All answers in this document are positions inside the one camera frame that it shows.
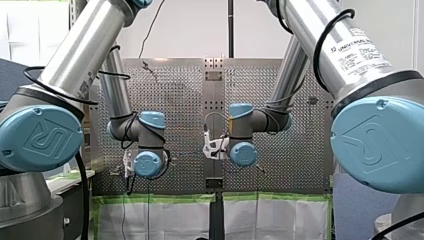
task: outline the white paper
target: white paper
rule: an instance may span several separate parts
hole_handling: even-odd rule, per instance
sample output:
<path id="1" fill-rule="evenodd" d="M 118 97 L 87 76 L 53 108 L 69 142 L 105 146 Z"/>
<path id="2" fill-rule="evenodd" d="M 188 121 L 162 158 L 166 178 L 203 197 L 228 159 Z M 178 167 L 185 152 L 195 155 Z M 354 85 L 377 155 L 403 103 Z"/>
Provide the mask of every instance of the white paper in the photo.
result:
<path id="1" fill-rule="evenodd" d="M 0 58 L 10 60 L 10 47 L 8 41 L 0 40 Z"/>
<path id="2" fill-rule="evenodd" d="M 47 65 L 59 46 L 60 43 L 41 44 L 39 65 Z"/>
<path id="3" fill-rule="evenodd" d="M 10 43 L 10 60 L 20 64 L 38 65 L 40 59 L 39 46 L 31 43 Z"/>
<path id="4" fill-rule="evenodd" d="M 256 226 L 256 201 L 224 202 L 225 232 L 253 234 Z"/>
<path id="5" fill-rule="evenodd" d="M 41 46 L 59 45 L 69 30 L 67 2 L 40 2 L 38 5 Z"/>
<path id="6" fill-rule="evenodd" d="M 7 24 L 9 30 L 9 41 L 13 43 L 39 44 L 39 27 L 37 11 L 34 4 L 7 13 Z"/>
<path id="7" fill-rule="evenodd" d="M 8 40 L 7 12 L 4 9 L 0 9 L 0 42 Z"/>
<path id="8" fill-rule="evenodd" d="M 209 229 L 209 203 L 164 204 L 164 229 L 192 233 Z"/>

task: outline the green tape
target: green tape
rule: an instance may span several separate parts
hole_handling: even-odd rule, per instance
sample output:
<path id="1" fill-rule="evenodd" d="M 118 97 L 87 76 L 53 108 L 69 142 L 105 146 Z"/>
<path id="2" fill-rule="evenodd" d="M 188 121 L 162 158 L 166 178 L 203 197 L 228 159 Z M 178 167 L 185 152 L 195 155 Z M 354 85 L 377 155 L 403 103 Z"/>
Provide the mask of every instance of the green tape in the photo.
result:
<path id="1" fill-rule="evenodd" d="M 93 202 L 100 205 L 122 204 L 124 203 L 210 203 L 214 198 L 213 194 L 195 194 L 195 195 L 156 195 L 156 194 L 133 194 L 126 196 L 100 196 L 94 197 Z"/>
<path id="2" fill-rule="evenodd" d="M 94 201 L 92 203 L 91 215 L 93 216 L 93 235 L 94 240 L 99 239 L 99 228 L 100 228 L 100 202 Z"/>
<path id="3" fill-rule="evenodd" d="M 258 199 L 258 193 L 256 192 L 224 193 L 223 196 L 224 196 L 224 201 L 252 201 L 252 200 Z M 259 199 L 326 202 L 328 201 L 328 196 L 259 192 Z"/>
<path id="4" fill-rule="evenodd" d="M 333 196 L 328 195 L 328 226 L 327 226 L 327 239 L 332 240 L 333 232 Z"/>

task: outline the white wall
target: white wall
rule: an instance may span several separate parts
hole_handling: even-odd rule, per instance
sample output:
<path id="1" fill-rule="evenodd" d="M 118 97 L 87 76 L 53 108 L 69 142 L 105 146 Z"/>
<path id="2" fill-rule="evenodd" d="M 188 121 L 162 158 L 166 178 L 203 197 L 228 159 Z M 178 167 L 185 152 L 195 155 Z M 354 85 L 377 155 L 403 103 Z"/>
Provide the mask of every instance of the white wall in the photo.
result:
<path id="1" fill-rule="evenodd" d="M 424 2 L 416 1 L 416 68 L 424 74 Z"/>
<path id="2" fill-rule="evenodd" d="M 68 28 L 67 2 L 0 1 L 0 58 L 45 65 Z"/>
<path id="3" fill-rule="evenodd" d="M 142 10 L 118 37 L 123 58 L 136 58 L 161 0 Z M 227 0 L 166 0 L 142 57 L 228 56 Z M 290 35 L 264 3 L 235 0 L 235 57 L 282 58 Z"/>

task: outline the metal pole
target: metal pole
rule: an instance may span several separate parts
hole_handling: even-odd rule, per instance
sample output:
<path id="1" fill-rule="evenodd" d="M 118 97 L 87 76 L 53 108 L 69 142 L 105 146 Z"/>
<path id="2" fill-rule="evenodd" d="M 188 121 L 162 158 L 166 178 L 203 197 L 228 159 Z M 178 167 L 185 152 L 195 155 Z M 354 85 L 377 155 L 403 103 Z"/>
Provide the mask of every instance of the metal pole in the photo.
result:
<path id="1" fill-rule="evenodd" d="M 234 58 L 234 0 L 228 0 L 228 57 Z"/>
<path id="2" fill-rule="evenodd" d="M 292 104 L 293 92 L 299 87 L 309 66 L 308 56 L 295 36 L 290 39 L 289 46 L 278 72 L 277 82 L 271 94 L 268 107 L 276 110 L 287 109 Z"/>

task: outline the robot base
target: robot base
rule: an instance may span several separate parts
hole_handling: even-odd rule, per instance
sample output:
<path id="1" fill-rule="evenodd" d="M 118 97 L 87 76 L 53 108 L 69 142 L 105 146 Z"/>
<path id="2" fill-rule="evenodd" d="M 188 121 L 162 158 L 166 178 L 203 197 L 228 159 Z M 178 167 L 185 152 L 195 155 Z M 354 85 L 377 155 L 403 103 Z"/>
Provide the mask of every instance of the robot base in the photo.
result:
<path id="1" fill-rule="evenodd" d="M 62 198 L 51 200 L 49 208 L 0 223 L 3 239 L 63 240 Z"/>

